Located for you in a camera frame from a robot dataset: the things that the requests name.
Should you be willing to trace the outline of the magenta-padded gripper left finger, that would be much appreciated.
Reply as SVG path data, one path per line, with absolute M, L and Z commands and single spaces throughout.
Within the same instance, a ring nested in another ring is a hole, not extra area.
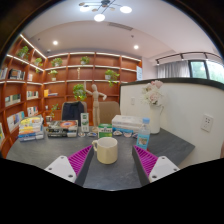
M 93 155 L 93 147 L 87 146 L 68 157 L 64 155 L 59 156 L 45 170 L 82 186 L 85 182 Z

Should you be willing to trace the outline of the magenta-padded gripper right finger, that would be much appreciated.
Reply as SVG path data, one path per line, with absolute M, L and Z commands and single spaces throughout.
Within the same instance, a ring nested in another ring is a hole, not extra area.
M 132 156 L 142 186 L 179 171 L 166 156 L 157 157 L 136 145 L 132 148 Z

